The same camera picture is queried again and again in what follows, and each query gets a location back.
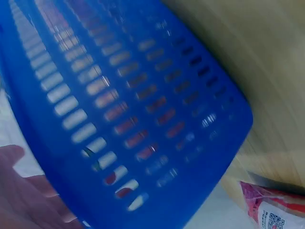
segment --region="plastic package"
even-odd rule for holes
[[[305,197],[240,182],[248,215],[258,229],[304,229]]]

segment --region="rectangular hole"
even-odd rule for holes
[[[218,81],[218,77],[217,76],[214,76],[213,78],[209,79],[207,82],[206,82],[206,86],[207,87],[212,87],[213,84],[215,84],[216,82]]]
[[[70,96],[55,106],[55,112],[59,116],[63,116],[67,114],[69,111],[73,110],[78,106],[78,101],[74,96]]]
[[[38,43],[42,43],[41,38],[39,35],[33,37],[32,39],[28,40],[27,42],[23,43],[23,47],[25,50],[28,50],[29,48],[31,48],[32,46],[34,46],[35,44]]]
[[[174,127],[170,128],[167,131],[166,136],[168,138],[175,137],[177,134],[179,134],[184,129],[184,126],[185,126],[185,122],[177,123]]]
[[[141,207],[147,200],[149,196],[147,193],[142,193],[139,195],[127,208],[127,211],[135,211]]]
[[[147,175],[153,175],[156,173],[159,169],[161,169],[164,165],[166,165],[168,162],[168,157],[163,155],[159,157],[157,160],[155,160],[152,164],[146,167],[145,172]]]
[[[120,103],[119,105],[116,105],[115,107],[108,110],[104,117],[107,121],[112,121],[116,118],[118,118],[122,113],[124,113],[127,110],[128,106],[125,102]]]
[[[176,149],[178,151],[182,150],[185,145],[195,139],[194,133],[188,133],[179,143],[176,144]]]
[[[109,176],[104,179],[106,185],[114,185],[118,180],[128,173],[125,166],[119,166]]]
[[[77,59],[71,65],[72,70],[76,73],[93,63],[91,55],[85,55],[81,59]]]
[[[145,40],[139,43],[138,49],[142,52],[150,49],[156,44],[156,41],[154,39]]]
[[[215,120],[216,120],[216,114],[215,113],[209,114],[207,117],[205,117],[202,120],[202,126],[204,128],[207,128],[210,125],[212,125],[215,122]]]
[[[176,79],[178,76],[181,75],[181,70],[176,70],[168,75],[165,76],[165,81],[167,83],[171,82],[172,80]]]
[[[123,133],[125,133],[126,131],[130,130],[131,128],[133,128],[138,122],[137,117],[132,117],[129,118],[128,120],[124,121],[123,123],[117,125],[114,128],[114,131],[118,134],[121,135]]]
[[[183,99],[183,103],[185,105],[191,104],[193,101],[195,101],[199,97],[199,92],[194,92],[193,94],[189,95],[185,99]]]
[[[157,187],[164,187],[169,182],[171,182],[177,175],[178,175],[177,169],[172,168],[164,176],[162,176],[159,180],[157,180]]]
[[[71,37],[74,35],[73,29],[68,28],[64,31],[61,31],[57,34],[54,35],[54,39],[56,40],[56,42],[60,42],[63,41],[64,39]]]
[[[227,90],[227,88],[225,86],[223,86],[219,91],[215,92],[214,96],[215,98],[219,98],[221,95],[223,95],[225,93],[225,91]]]
[[[81,45],[79,47],[76,47],[75,49],[68,51],[65,53],[65,58],[67,61],[75,60],[77,57],[85,54],[87,52],[86,48]]]
[[[130,56],[131,55],[130,55],[129,51],[124,51],[124,52],[121,52],[119,54],[116,54],[116,55],[110,57],[109,62],[111,65],[118,65],[118,64],[130,59]]]
[[[148,54],[146,54],[146,59],[148,61],[153,61],[155,59],[157,59],[158,57],[162,56],[164,54],[164,49],[158,49],[155,51],[152,51]]]
[[[25,43],[26,41],[30,40],[32,37],[35,37],[37,35],[38,35],[38,33],[35,30],[21,31],[19,33],[19,37],[20,37],[22,43]]]
[[[172,42],[172,45],[173,46],[179,46],[179,45],[183,44],[184,42],[185,42],[185,38],[184,37],[179,37]]]
[[[165,60],[161,63],[156,64],[155,69],[156,69],[156,71],[160,72],[160,71],[163,71],[163,70],[167,69],[172,64],[173,64],[173,61],[171,59],[167,59],[167,60]]]
[[[96,77],[98,77],[101,74],[102,74],[102,71],[101,71],[100,67],[98,65],[94,65],[89,70],[85,70],[84,72],[82,72],[78,76],[78,80],[80,81],[80,83],[87,83],[87,82],[95,79]]]
[[[121,67],[118,69],[119,76],[123,77],[126,76],[134,71],[136,71],[139,68],[139,63],[132,62],[131,64],[128,64],[124,67]]]
[[[74,143],[80,143],[86,140],[88,137],[93,135],[96,132],[96,128],[92,123],[88,123],[85,126],[81,127],[78,131],[72,134],[72,141]]]
[[[171,120],[176,114],[175,109],[171,108],[168,111],[165,112],[161,117],[157,119],[157,124],[158,125],[164,125],[167,123],[169,120]]]
[[[194,47],[189,46],[189,47],[183,49],[181,51],[181,54],[184,55],[184,56],[187,56],[187,55],[191,54],[193,51],[194,51]]]
[[[153,155],[158,149],[158,145],[156,143],[146,147],[136,154],[136,159],[139,162],[147,160],[151,155]]]
[[[104,88],[109,87],[109,85],[107,77],[102,76],[87,86],[87,92],[89,95],[95,95],[98,92],[101,92]]]
[[[175,93],[180,93],[180,92],[184,91],[186,88],[188,88],[189,86],[190,86],[190,82],[185,81],[185,82],[179,84],[177,87],[175,87],[174,91],[175,91]]]
[[[50,91],[47,94],[47,97],[51,103],[56,103],[57,101],[59,101],[69,93],[70,93],[70,88],[65,83],[63,83],[60,86],[53,89],[52,91]]]
[[[46,46],[44,46],[43,43],[39,43],[38,45],[27,51],[27,57],[29,59],[32,59],[34,56],[38,55],[43,51],[46,51]]]
[[[62,52],[65,52],[77,44],[79,44],[79,40],[77,37],[73,36],[59,42],[59,48]]]
[[[111,90],[109,92],[106,92],[105,94],[99,96],[95,100],[95,105],[98,108],[103,108],[112,103],[114,100],[116,100],[119,97],[119,94],[117,90]]]
[[[136,145],[138,145],[145,137],[147,137],[148,135],[148,131],[147,130],[143,130],[138,132],[136,135],[128,138],[125,141],[125,145],[127,148],[133,148]]]
[[[87,114],[84,112],[84,110],[80,109],[75,111],[68,117],[66,117],[63,120],[62,125],[65,129],[71,130],[80,123],[82,123],[83,121],[85,121],[86,119],[87,119]]]
[[[194,110],[192,111],[192,116],[193,116],[193,117],[199,116],[203,111],[206,110],[206,108],[207,108],[207,106],[204,105],[204,104],[198,106],[196,109],[194,109]]]
[[[38,70],[36,70],[35,75],[36,75],[37,79],[41,80],[43,77],[47,76],[48,74],[50,74],[56,70],[57,70],[57,67],[54,64],[54,62],[50,62],[50,63],[42,66]]]
[[[205,76],[209,71],[210,71],[210,67],[209,67],[209,66],[206,66],[206,67],[200,69],[200,70],[198,71],[198,77],[199,77],[199,78],[202,78],[202,77]]]
[[[92,27],[93,25],[101,24],[101,23],[102,23],[102,21],[101,21],[100,17],[94,16],[93,18],[90,18],[88,21],[83,22],[82,25],[83,25],[83,27],[85,27],[87,29],[87,28]]]
[[[202,57],[201,56],[196,56],[193,59],[191,59],[190,61],[190,66],[196,66],[197,64],[199,64],[202,61]]]
[[[102,137],[98,137],[93,142],[88,144],[84,150],[82,150],[82,154],[84,156],[90,157],[93,154],[100,152],[102,149],[105,148],[106,145],[107,145],[107,143],[106,143],[105,139]]]
[[[145,99],[146,97],[152,95],[157,91],[156,85],[150,85],[148,88],[144,89],[141,92],[136,93],[136,96],[139,100]]]
[[[95,37],[96,35],[105,32],[107,30],[107,26],[106,25],[99,25],[98,27],[89,30],[89,35],[92,37]]]
[[[95,38],[94,42],[97,46],[101,46],[101,45],[105,44],[106,42],[109,42],[113,39],[114,39],[114,34],[109,33],[109,34],[103,35],[101,37]]]
[[[127,85],[130,88],[135,88],[137,87],[139,84],[143,83],[144,81],[147,80],[147,74],[146,73],[142,73],[140,75],[137,75],[136,77],[130,79],[127,81]]]
[[[102,48],[102,53],[105,56],[108,56],[108,55],[111,55],[111,54],[117,52],[121,48],[122,48],[122,44],[117,42],[115,44],[112,44],[112,45],[109,45],[107,47]]]
[[[101,169],[104,170],[116,160],[117,160],[116,154],[113,151],[110,151],[99,159],[99,166]]]
[[[166,104],[166,98],[165,96],[162,96],[160,99],[157,99],[155,102],[153,102],[152,104],[146,106],[146,110],[151,113],[156,111],[158,108],[160,108],[161,106],[163,106],[164,104]]]
[[[59,83],[61,83],[62,81],[62,75],[60,73],[54,73],[53,75],[49,76],[47,79],[41,82],[41,87],[44,91],[48,91]]]
[[[115,195],[116,195],[117,198],[123,198],[128,193],[137,189],[138,186],[139,186],[139,183],[135,179],[130,180],[125,185],[123,185],[118,190],[116,190]]]

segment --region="blue plastic basket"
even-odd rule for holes
[[[47,177],[96,229],[182,228],[253,118],[157,0],[3,0],[3,84]]]

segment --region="wooden surface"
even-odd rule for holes
[[[305,194],[305,1],[166,0],[249,100],[254,126],[222,185],[238,180]]]

